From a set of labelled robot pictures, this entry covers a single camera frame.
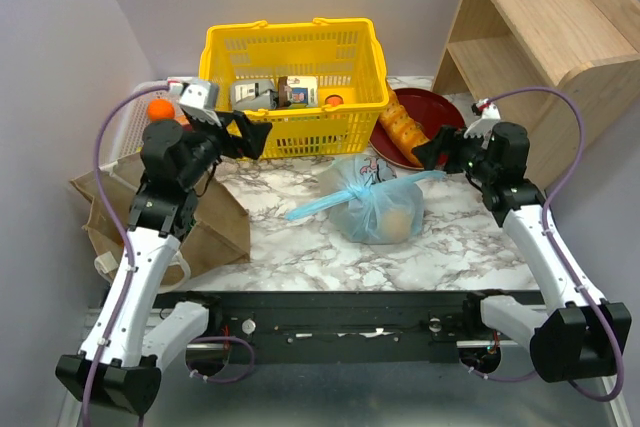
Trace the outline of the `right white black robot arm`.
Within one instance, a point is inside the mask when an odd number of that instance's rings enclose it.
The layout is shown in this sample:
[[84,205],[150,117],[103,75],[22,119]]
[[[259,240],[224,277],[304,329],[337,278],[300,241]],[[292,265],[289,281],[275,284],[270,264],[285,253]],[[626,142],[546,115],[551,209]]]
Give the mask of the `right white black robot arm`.
[[540,189],[526,179],[530,143],[524,127],[496,123],[489,134],[468,136],[451,126],[413,149],[425,169],[444,159],[444,171],[462,173],[515,243],[542,294],[537,312],[506,294],[483,294],[480,321],[525,348],[546,382],[624,377],[622,353],[631,314],[589,281],[555,229]]

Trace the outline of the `grey white box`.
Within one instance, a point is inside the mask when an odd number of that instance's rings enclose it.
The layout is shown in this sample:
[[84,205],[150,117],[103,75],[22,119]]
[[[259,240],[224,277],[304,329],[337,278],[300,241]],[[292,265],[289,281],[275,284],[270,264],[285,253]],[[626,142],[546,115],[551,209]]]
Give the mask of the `grey white box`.
[[230,100],[233,110],[272,110],[278,105],[278,93],[272,80],[245,79],[231,85]]

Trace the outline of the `yellow plastic shopping basket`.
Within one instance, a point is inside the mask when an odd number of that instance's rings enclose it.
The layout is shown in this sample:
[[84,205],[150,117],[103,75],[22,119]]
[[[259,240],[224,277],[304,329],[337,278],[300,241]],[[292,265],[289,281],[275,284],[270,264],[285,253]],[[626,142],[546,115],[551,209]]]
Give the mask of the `yellow plastic shopping basket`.
[[199,65],[220,88],[218,111],[271,124],[265,159],[362,152],[389,101],[386,75],[366,18],[213,26]]

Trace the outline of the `blue cartoon plastic bag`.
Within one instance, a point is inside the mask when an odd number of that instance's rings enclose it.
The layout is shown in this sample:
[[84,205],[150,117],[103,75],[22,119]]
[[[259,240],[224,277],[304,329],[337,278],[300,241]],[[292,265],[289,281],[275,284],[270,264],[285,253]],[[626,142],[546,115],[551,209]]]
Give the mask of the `blue cartoon plastic bag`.
[[400,177],[385,160],[364,154],[339,158],[318,175],[320,197],[288,212],[286,219],[295,221],[325,211],[349,241],[390,245],[381,242],[380,217],[388,210],[403,210],[413,215],[409,240],[423,228],[425,200],[418,183],[444,177],[438,170]]

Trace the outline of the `brown jute tote bag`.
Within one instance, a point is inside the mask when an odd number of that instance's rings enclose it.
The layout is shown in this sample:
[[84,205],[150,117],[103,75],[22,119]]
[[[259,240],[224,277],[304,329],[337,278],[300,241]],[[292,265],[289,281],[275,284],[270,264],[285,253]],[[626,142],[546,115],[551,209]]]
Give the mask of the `brown jute tote bag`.
[[[101,167],[105,192],[121,221],[127,220],[142,172],[143,164],[138,154]],[[124,250],[121,236],[99,197],[94,174],[83,174],[72,179],[70,184],[90,203],[89,218],[83,229],[96,253],[96,271],[111,283]],[[167,268],[160,291],[177,290],[187,281],[217,267],[245,263],[249,259],[249,214],[221,183],[213,180],[199,199],[195,224]]]

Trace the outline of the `orange pastry bread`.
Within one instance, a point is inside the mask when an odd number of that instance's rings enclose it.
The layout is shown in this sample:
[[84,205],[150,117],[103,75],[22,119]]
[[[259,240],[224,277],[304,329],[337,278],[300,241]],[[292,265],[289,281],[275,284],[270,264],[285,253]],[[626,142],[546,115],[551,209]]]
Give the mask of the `orange pastry bread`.
[[424,134],[417,122],[409,116],[400,103],[395,91],[388,89],[389,103],[379,115],[378,121],[395,147],[413,166],[421,167],[413,149],[424,145],[430,139]]

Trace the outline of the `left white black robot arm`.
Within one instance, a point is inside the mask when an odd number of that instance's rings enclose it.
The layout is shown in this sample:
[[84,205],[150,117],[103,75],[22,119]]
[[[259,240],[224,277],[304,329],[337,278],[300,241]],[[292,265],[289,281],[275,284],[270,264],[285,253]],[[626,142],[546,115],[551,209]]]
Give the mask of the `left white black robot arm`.
[[209,310],[180,302],[158,327],[145,327],[165,272],[194,219],[195,186],[224,157],[258,159],[272,129],[242,112],[188,108],[191,125],[150,123],[143,132],[140,186],[121,230],[125,250],[100,316],[78,353],[59,358],[55,375],[84,408],[97,404],[143,417],[163,370],[204,333]]

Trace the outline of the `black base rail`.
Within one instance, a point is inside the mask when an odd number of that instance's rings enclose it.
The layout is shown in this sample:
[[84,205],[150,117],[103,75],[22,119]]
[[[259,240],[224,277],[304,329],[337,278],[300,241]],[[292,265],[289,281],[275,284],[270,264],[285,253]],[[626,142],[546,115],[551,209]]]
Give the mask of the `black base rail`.
[[509,340],[484,327],[467,292],[198,292],[163,294],[167,315],[181,301],[208,308],[187,358],[206,365],[456,363],[490,366]]

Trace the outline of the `golden bread roll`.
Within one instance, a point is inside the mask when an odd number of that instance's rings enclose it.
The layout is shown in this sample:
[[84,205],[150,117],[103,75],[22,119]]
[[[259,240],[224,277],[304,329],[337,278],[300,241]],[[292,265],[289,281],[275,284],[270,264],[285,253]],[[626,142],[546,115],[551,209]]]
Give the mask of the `golden bread roll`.
[[382,243],[396,244],[411,236],[413,215],[403,210],[388,210],[379,221],[379,235]]

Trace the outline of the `red bowl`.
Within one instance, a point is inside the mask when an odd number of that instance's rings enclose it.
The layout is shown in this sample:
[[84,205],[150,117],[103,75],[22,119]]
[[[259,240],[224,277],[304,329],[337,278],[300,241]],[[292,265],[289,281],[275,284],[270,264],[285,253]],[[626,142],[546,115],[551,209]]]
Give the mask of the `red bowl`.
[[[465,122],[458,109],[444,97],[419,88],[400,88],[394,91],[409,116],[417,122],[430,140],[436,136],[442,126],[465,127]],[[422,166],[413,166],[405,159],[391,142],[379,121],[376,122],[371,134],[370,144],[373,150],[388,163],[409,170],[422,168]]]

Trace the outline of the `wooden shelf unit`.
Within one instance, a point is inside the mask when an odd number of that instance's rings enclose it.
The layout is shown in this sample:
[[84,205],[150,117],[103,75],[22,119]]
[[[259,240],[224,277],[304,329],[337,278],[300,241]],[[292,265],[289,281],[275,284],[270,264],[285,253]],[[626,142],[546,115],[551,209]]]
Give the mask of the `wooden shelf unit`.
[[460,0],[433,88],[496,97],[545,188],[638,97],[638,0]]

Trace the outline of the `orange fruit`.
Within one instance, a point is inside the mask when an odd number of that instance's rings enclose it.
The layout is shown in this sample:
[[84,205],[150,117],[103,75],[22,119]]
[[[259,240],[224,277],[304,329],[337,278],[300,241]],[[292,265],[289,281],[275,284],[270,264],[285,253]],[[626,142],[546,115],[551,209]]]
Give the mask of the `orange fruit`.
[[170,120],[175,118],[175,109],[169,100],[155,98],[148,103],[146,114],[150,122]]

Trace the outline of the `white perforated plastic tray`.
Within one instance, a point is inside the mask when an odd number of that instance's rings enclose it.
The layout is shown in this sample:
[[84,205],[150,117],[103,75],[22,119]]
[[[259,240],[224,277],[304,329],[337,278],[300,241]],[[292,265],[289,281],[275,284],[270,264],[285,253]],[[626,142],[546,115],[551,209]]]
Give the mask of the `white perforated plastic tray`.
[[154,91],[137,97],[134,101],[128,103],[116,118],[118,124],[108,156],[110,162],[134,154],[139,150],[142,145],[142,132],[149,123],[147,106],[155,98],[169,100],[174,107],[176,118],[182,115],[182,111],[178,106],[177,96],[172,92]]

